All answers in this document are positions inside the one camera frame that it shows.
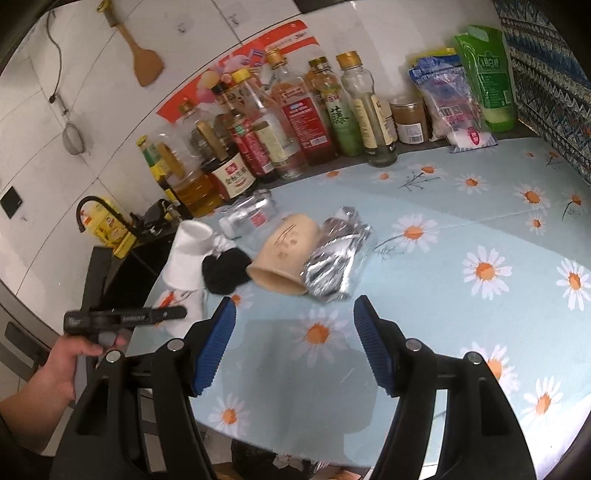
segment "tablecloth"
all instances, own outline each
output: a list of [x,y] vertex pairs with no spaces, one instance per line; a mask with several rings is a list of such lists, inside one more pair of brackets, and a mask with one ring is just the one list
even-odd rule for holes
[[[480,352],[539,477],[591,408],[590,193],[536,138],[407,153],[386,169],[362,164],[273,190],[284,209],[318,223],[357,208],[379,245],[355,297],[366,294],[382,318],[437,353]],[[164,290],[159,279],[148,304]],[[321,304],[253,283],[232,297],[236,329],[213,385],[192,400],[196,419],[277,453],[373,465],[397,401],[374,380],[353,300]],[[208,316],[220,300],[207,297]],[[168,338],[138,328],[129,351]],[[444,412],[440,392],[426,463],[437,462]]]

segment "clear glass jar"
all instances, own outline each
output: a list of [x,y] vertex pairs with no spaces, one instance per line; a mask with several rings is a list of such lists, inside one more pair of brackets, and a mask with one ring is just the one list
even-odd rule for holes
[[370,165],[392,165],[397,159],[395,141],[388,132],[382,106],[374,91],[374,77],[363,68],[356,51],[341,53],[336,59],[344,71],[341,82],[351,96]]

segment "white paper cup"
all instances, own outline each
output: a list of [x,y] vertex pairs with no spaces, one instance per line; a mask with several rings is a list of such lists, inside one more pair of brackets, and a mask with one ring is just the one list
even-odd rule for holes
[[213,249],[213,230],[197,220],[184,220],[177,229],[168,261],[164,266],[163,280],[175,290],[199,290],[203,288],[201,264]]

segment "glass bottle with cap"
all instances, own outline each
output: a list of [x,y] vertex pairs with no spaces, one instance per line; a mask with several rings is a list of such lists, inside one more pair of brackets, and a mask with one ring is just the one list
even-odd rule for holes
[[279,176],[292,180],[302,175],[307,167],[306,159],[295,132],[279,105],[258,87],[248,69],[232,73],[232,80],[240,88],[252,129],[265,147]]
[[338,152],[306,81],[290,70],[279,48],[273,48],[265,55],[277,78],[271,87],[271,96],[294,128],[308,162],[310,165],[319,165],[334,160]]
[[252,122],[247,114],[239,110],[236,96],[228,91],[227,85],[223,82],[214,85],[212,92],[220,106],[226,110],[223,124],[236,142],[244,162],[263,183],[275,181],[278,178],[275,167],[252,130]]
[[347,99],[343,96],[343,88],[339,79],[332,72],[326,57],[319,57],[308,62],[314,77],[312,83],[320,92],[329,113],[330,121],[335,129],[341,151],[348,157],[363,153],[363,139],[359,125]]
[[341,82],[351,96],[353,111],[359,122],[365,152],[374,167],[387,167],[397,158],[395,141],[388,132],[382,106],[374,91],[374,77],[363,68],[355,50],[336,56],[341,70]]
[[256,188],[256,179],[242,160],[236,144],[226,149],[206,121],[198,120],[195,127],[205,143],[201,148],[209,157],[202,169],[224,201],[234,203],[240,195],[251,194]]

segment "electrical cord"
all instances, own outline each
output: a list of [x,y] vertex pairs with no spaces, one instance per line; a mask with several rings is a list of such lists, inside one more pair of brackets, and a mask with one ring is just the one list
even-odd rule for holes
[[47,13],[47,21],[45,22],[45,30],[47,31],[47,37],[49,38],[49,40],[51,41],[51,43],[53,43],[56,46],[57,53],[58,53],[59,59],[60,59],[60,69],[59,69],[58,74],[57,74],[56,87],[53,90],[53,94],[48,98],[49,103],[52,103],[53,104],[56,101],[57,88],[60,86],[62,60],[61,60],[61,48],[57,44],[57,42],[54,40],[54,38],[51,36],[51,32],[49,30],[49,17],[51,16],[51,13],[52,12],[53,12],[53,9],[50,9],[49,12]]

